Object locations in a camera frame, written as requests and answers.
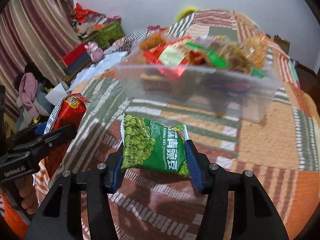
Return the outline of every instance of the wooden floor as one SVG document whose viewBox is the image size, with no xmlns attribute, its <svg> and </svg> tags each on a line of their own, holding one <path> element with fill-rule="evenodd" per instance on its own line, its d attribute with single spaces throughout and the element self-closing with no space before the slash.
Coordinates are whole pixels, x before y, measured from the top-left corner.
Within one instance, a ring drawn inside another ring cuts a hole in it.
<svg viewBox="0 0 320 240">
<path fill-rule="evenodd" d="M 300 68 L 299 65 L 296 70 L 301 89 L 312 97 L 320 115 L 320 82 L 318 82 L 317 77 L 314 74 L 311 74 L 304 68 Z"/>
</svg>

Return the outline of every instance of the curtain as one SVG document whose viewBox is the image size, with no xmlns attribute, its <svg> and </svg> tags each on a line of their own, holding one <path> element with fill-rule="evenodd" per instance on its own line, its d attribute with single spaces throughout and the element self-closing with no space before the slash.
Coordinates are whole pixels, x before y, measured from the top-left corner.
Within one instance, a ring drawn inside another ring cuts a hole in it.
<svg viewBox="0 0 320 240">
<path fill-rule="evenodd" d="M 73 7 L 73 0 L 10 0 L 0 15 L 0 83 L 12 119 L 19 116 L 13 81 L 28 62 L 53 85 L 65 75 L 58 61 L 81 43 L 70 25 Z"/>
</svg>

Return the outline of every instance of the green storage box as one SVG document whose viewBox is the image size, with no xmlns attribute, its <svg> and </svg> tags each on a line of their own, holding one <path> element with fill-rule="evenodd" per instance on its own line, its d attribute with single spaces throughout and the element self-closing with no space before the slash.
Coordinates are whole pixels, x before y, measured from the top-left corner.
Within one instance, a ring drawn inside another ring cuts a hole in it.
<svg viewBox="0 0 320 240">
<path fill-rule="evenodd" d="M 94 39 L 102 49 L 109 48 L 116 40 L 124 37 L 125 34 L 118 20 L 111 22 L 108 26 L 102 28 L 95 35 Z"/>
</svg>

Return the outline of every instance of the human hand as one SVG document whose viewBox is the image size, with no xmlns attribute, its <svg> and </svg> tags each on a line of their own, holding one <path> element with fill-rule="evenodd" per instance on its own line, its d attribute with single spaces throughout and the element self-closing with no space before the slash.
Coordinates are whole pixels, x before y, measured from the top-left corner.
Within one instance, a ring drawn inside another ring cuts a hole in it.
<svg viewBox="0 0 320 240">
<path fill-rule="evenodd" d="M 0 187 L 0 195 L 4 195 L 3 189 Z M 38 199 L 36 189 L 33 187 L 32 175 L 25 176 L 19 190 L 20 197 L 23 198 L 21 206 L 26 209 L 29 215 L 34 214 L 38 209 Z"/>
</svg>

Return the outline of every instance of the finger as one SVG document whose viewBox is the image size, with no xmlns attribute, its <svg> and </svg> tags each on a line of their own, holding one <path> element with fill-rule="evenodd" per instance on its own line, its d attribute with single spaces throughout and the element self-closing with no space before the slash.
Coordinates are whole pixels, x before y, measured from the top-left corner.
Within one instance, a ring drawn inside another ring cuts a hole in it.
<svg viewBox="0 0 320 240">
<path fill-rule="evenodd" d="M 33 177 L 32 175 L 28 175 L 24 178 L 23 184 L 19 190 L 20 196 L 23 198 L 28 196 L 33 188 Z"/>
<path fill-rule="evenodd" d="M 31 207 L 31 205 L 37 200 L 36 193 L 32 192 L 28 196 L 26 196 L 23 201 L 21 202 L 21 206 L 23 209 L 27 209 Z"/>
<path fill-rule="evenodd" d="M 29 215 L 34 214 L 38 209 L 38 201 L 34 201 L 32 205 L 27 209 Z"/>
</svg>

